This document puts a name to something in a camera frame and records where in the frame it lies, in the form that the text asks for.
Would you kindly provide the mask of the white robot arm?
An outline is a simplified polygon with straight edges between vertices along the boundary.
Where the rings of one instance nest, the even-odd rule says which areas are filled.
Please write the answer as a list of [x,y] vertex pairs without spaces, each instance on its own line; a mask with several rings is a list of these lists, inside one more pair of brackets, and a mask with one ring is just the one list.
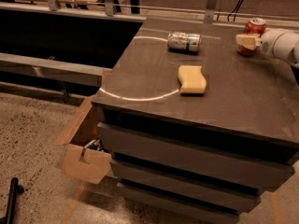
[[280,59],[299,68],[299,34],[286,29],[267,29],[262,35],[239,34],[236,44],[248,50],[257,50],[263,56]]

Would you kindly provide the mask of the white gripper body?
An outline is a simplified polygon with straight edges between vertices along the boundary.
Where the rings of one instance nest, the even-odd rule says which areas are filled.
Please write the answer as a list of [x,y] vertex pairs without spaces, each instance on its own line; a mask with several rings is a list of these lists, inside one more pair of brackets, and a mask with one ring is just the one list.
[[280,41],[287,33],[284,29],[272,29],[264,32],[260,40],[260,52],[268,57],[286,59],[288,52],[285,45]]

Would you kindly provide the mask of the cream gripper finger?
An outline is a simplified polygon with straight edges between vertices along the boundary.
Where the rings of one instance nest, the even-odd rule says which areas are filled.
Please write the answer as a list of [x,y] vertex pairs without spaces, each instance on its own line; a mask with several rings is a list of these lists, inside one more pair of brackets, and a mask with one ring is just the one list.
[[261,38],[259,34],[239,34],[235,37],[235,41],[239,46],[255,50],[260,46]]

